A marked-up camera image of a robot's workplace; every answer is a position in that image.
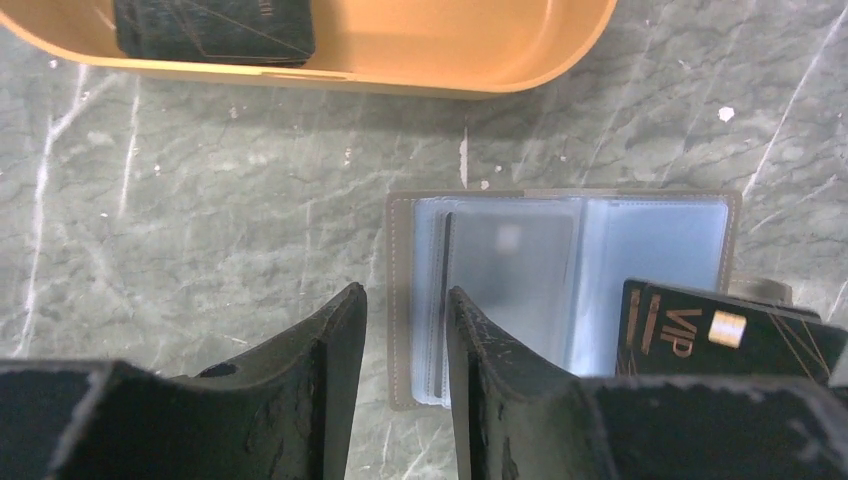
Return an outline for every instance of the gray marble tabletop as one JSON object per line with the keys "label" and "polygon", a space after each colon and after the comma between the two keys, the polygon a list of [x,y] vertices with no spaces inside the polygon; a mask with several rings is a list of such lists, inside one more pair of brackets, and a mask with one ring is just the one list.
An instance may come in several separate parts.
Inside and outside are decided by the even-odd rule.
{"label": "gray marble tabletop", "polygon": [[0,355],[194,374],[360,281],[348,478],[455,478],[449,413],[386,405],[394,189],[736,188],[735,268],[848,325],[846,11],[621,0],[567,74],[481,102],[158,81],[4,31]]}

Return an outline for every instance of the card holder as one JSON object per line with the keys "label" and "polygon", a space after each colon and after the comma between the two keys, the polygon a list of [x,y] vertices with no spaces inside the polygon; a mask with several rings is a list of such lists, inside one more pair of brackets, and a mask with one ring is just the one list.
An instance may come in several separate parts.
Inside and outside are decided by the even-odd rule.
{"label": "card holder", "polygon": [[728,191],[391,194],[390,405],[450,406],[442,305],[455,285],[551,363],[613,375],[624,280],[726,289],[739,202]]}

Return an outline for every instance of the gold chip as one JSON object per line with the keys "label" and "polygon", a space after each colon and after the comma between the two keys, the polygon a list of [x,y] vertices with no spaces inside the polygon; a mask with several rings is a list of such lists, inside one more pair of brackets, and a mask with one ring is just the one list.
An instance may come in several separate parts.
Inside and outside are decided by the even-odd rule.
{"label": "gold chip", "polygon": [[713,315],[713,323],[710,325],[710,333],[707,338],[719,345],[731,348],[739,348],[742,343],[742,335],[745,333],[745,325],[748,321],[742,315],[722,312],[716,310]]}

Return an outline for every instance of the orange tray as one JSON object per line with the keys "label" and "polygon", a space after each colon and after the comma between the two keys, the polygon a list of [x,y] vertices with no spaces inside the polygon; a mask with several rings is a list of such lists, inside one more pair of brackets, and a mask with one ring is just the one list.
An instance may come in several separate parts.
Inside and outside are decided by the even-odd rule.
{"label": "orange tray", "polygon": [[0,0],[0,18],[58,57],[160,78],[474,99],[568,70],[601,35],[615,3],[312,0],[316,52],[298,69],[127,58],[116,43],[112,0]]}

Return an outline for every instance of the black card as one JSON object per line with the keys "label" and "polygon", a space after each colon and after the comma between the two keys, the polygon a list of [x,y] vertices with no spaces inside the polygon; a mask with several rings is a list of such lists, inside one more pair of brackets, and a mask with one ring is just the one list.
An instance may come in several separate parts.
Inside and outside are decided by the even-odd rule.
{"label": "black card", "polygon": [[315,52],[309,0],[113,0],[129,57],[294,67]]}
{"label": "black card", "polygon": [[804,311],[635,280],[625,283],[622,307],[621,375],[799,375],[827,384],[848,343],[848,332],[805,321],[813,317]]}

